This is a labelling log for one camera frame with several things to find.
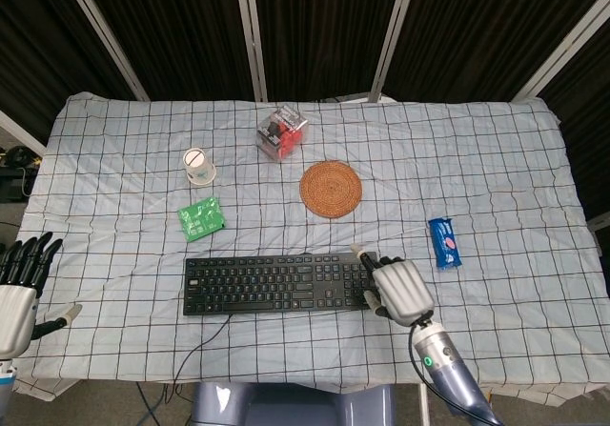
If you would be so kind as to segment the black panel partition screen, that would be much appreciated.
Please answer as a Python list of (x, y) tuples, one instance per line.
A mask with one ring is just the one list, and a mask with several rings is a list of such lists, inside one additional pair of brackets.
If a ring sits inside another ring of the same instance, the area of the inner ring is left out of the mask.
[[(238, 0), (93, 0), (151, 100), (254, 96)], [(315, 101), (374, 81), (396, 0), (255, 0), (268, 96)], [(596, 0), (411, 0), (383, 92), (513, 98)], [(66, 99), (133, 92), (76, 0), (0, 0), (0, 111), (46, 141)], [(610, 20), (541, 91), (585, 214), (610, 212)]]

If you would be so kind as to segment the blue cookie packet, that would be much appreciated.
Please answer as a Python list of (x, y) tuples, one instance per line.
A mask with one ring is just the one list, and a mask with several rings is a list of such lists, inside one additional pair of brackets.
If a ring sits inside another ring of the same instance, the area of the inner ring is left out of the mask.
[(434, 218), (428, 221), (428, 225), (437, 267), (444, 270), (461, 266), (452, 220), (450, 218)]

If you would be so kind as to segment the round woven rattan coaster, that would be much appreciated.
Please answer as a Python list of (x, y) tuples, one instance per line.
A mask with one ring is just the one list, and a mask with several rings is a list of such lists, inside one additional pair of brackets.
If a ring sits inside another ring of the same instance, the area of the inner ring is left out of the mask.
[(322, 161), (301, 177), (299, 194), (308, 210), (326, 218), (351, 213), (362, 198), (362, 184), (356, 172), (340, 161)]

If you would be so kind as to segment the white paper cup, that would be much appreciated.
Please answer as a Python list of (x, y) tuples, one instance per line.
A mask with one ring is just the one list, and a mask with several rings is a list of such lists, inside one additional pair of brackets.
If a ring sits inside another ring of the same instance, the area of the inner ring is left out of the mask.
[(190, 148), (183, 154), (183, 164), (188, 180), (195, 186), (210, 185), (216, 177), (216, 167), (201, 148)]

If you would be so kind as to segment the green snack packet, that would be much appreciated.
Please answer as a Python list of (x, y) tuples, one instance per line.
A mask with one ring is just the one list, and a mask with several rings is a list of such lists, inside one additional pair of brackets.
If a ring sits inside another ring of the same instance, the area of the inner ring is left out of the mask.
[(180, 209), (177, 212), (187, 242), (193, 242), (225, 227), (225, 217), (216, 197)]

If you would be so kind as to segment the clear box with red contents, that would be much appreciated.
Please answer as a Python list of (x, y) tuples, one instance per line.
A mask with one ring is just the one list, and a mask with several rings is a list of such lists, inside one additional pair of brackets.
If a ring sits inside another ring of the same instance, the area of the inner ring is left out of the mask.
[(297, 110), (282, 106), (272, 112), (256, 130), (256, 145), (280, 162), (303, 140), (309, 120)]

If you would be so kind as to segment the blue checked tablecloth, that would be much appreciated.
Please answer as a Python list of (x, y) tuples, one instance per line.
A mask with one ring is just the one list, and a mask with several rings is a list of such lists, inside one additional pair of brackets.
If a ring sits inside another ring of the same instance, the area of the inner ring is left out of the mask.
[[(368, 311), (185, 316), (190, 256), (330, 254), (352, 244), (417, 265), (485, 389), (543, 404), (610, 388), (610, 298), (557, 119), (517, 104), (315, 104), (282, 162), (255, 144), (271, 104), (135, 102), (90, 93), (58, 113), (19, 235), (63, 240), (38, 311), (82, 305), (16, 361), (52, 400), (85, 379), (296, 382), (332, 392), (412, 383), (404, 328)], [(183, 154), (216, 167), (204, 187)], [(315, 163), (349, 165), (339, 218), (299, 194)], [(187, 242), (177, 212), (216, 197), (225, 227)], [(450, 218), (462, 265), (439, 269), (428, 221)]]

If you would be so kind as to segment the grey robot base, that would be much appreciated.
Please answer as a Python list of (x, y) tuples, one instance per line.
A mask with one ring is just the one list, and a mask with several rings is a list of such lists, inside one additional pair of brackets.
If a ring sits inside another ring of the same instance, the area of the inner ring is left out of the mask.
[(188, 426), (396, 426), (394, 389), (335, 394), (294, 383), (201, 382)]

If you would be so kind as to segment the black keyboard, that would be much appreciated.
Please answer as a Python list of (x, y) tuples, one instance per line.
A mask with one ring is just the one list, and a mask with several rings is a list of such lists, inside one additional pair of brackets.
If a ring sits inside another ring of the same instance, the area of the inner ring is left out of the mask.
[(366, 310), (376, 283), (352, 253), (188, 258), (183, 315)]

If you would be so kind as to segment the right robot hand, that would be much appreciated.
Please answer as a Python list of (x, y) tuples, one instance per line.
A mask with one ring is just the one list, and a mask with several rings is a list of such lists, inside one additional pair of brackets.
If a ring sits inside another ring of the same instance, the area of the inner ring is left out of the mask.
[(351, 250), (374, 283), (363, 292), (374, 314), (406, 328), (425, 326), (431, 320), (435, 302), (413, 261), (399, 256), (373, 260), (357, 244)]

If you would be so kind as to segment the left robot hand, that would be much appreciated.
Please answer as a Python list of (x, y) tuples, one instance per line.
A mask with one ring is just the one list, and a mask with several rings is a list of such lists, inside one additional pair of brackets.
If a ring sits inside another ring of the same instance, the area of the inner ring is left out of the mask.
[(46, 232), (27, 241), (0, 247), (0, 363), (21, 356), (31, 342), (73, 323), (78, 303), (55, 319), (36, 321), (38, 306), (63, 240)]

